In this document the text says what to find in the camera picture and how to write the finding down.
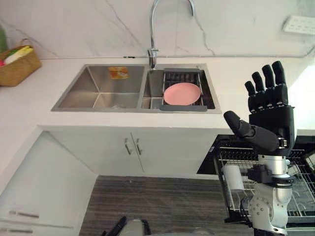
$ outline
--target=gray floor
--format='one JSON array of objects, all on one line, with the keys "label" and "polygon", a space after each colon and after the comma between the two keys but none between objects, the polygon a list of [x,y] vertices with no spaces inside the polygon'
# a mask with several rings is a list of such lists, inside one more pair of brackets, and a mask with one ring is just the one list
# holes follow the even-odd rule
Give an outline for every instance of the gray floor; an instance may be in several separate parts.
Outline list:
[{"label": "gray floor", "polygon": [[225,224],[218,180],[98,177],[81,236],[101,236],[122,217],[146,219],[153,234],[208,227],[215,235],[252,236],[243,225]]}]

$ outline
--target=robotic arm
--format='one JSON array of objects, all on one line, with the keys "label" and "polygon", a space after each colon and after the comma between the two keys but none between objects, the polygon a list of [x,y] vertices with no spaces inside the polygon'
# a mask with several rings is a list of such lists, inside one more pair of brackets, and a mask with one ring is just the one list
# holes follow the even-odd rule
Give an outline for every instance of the robotic arm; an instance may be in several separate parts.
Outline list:
[{"label": "robotic arm", "polygon": [[251,112],[249,123],[232,111],[224,113],[234,134],[258,151],[258,165],[248,170],[249,179],[257,182],[250,205],[255,236],[287,235],[286,207],[294,179],[287,174],[286,160],[295,141],[293,108],[288,104],[280,61],[273,63],[272,69],[270,65],[262,68],[266,90],[258,72],[252,74],[255,88],[250,81],[245,83]]}]

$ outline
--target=electrical outlet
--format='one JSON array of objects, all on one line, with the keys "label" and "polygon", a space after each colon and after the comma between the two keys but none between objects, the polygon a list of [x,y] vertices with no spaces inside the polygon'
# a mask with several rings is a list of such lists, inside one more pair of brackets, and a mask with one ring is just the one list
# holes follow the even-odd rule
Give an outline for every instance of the electrical outlet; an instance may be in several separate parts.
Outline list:
[{"label": "electrical outlet", "polygon": [[315,35],[315,17],[289,16],[283,31]]}]

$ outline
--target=white cabinet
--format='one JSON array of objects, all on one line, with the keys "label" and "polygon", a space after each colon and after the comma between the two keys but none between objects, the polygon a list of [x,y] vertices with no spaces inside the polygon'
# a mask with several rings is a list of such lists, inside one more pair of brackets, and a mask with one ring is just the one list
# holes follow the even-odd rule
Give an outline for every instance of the white cabinet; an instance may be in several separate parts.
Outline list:
[{"label": "white cabinet", "polygon": [[0,196],[0,220],[78,227],[96,175],[42,133]]},{"label": "white cabinet", "polygon": [[136,128],[132,136],[147,174],[196,174],[216,134],[211,129]]},{"label": "white cabinet", "polygon": [[126,127],[75,127],[51,134],[98,175],[143,173]]},{"label": "white cabinet", "polygon": [[194,175],[216,138],[197,128],[72,127],[51,134],[94,173],[116,176]]},{"label": "white cabinet", "polygon": [[56,228],[45,226],[32,226],[9,224],[0,222],[1,236],[76,236],[77,231],[70,228]]}]

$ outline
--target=faucet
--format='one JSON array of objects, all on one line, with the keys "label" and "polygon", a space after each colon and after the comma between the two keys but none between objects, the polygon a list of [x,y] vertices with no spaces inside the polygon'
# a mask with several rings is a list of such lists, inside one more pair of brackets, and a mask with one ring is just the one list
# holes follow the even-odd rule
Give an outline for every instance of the faucet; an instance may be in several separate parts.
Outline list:
[{"label": "faucet", "polygon": [[[153,19],[154,19],[154,14],[158,5],[158,2],[160,0],[155,0],[152,8],[151,8],[151,14],[150,14],[150,33],[151,33],[151,48],[148,49],[149,53],[149,64],[151,69],[155,69],[155,66],[157,64],[157,52],[159,49],[155,48],[154,45],[154,25],[153,25]],[[193,3],[193,0],[187,0],[190,3],[190,9],[191,9],[191,14],[192,16],[195,15],[195,4]]]}]

